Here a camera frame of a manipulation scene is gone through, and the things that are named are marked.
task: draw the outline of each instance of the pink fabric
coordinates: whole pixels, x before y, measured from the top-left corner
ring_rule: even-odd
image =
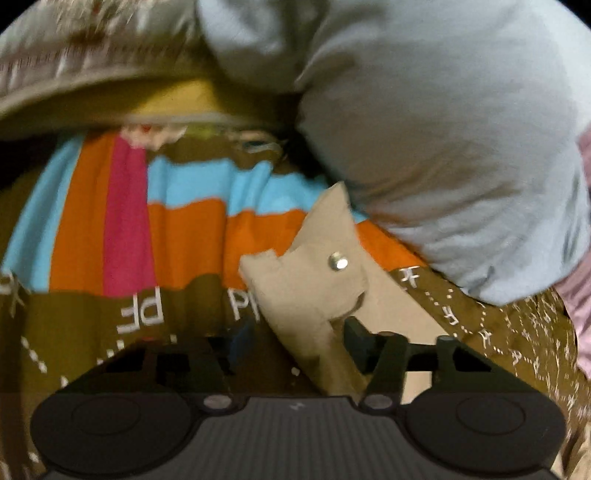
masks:
[[[591,128],[585,133],[579,147],[587,185],[591,192]],[[558,294],[573,321],[579,343],[577,364],[591,379],[591,250],[567,278],[556,285]]]
[[[147,195],[145,150],[133,149],[118,138],[113,150],[105,218],[105,296],[130,296],[156,286]]]

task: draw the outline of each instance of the yellow fabric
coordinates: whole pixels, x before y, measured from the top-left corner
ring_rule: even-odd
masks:
[[[189,80],[131,79],[93,85],[28,105],[0,121],[3,140],[125,123],[199,122],[278,128],[279,100],[213,74]]]

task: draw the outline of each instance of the blanket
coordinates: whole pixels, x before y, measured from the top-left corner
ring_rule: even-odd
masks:
[[[255,347],[228,376],[231,390],[326,393],[269,329],[239,262],[285,253],[328,186],[299,173],[269,132],[193,124],[65,134],[45,167],[0,196],[3,468],[41,473],[28,433],[35,407],[141,338],[176,342],[254,321]],[[560,405],[572,464],[591,391],[556,292],[479,303],[352,215],[363,248],[435,322]]]

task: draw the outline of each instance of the orange stripe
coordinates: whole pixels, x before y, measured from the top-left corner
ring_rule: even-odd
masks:
[[[226,206],[205,200],[179,209],[148,205],[156,282],[185,288],[200,275],[222,273]]]
[[[426,266],[421,258],[413,254],[398,239],[384,232],[369,220],[357,225],[357,235],[361,246],[385,271]]]
[[[200,275],[214,274],[227,288],[244,289],[240,258],[274,250],[283,255],[300,231],[306,213],[226,218],[221,200],[205,200],[179,209],[149,205],[152,248],[158,285],[182,289]],[[406,247],[377,226],[358,225],[363,247],[385,270],[423,265]]]
[[[80,153],[51,259],[51,290],[103,293],[105,212],[116,133],[89,137]]]

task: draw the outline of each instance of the colorful striped fabric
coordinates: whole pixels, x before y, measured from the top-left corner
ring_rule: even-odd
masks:
[[[39,179],[2,271],[36,293],[124,297],[182,289],[208,274],[244,288],[240,257],[285,253],[327,187],[294,171],[277,144],[189,133],[152,152],[119,132],[76,135]],[[385,270],[423,265],[366,217],[354,218]]]

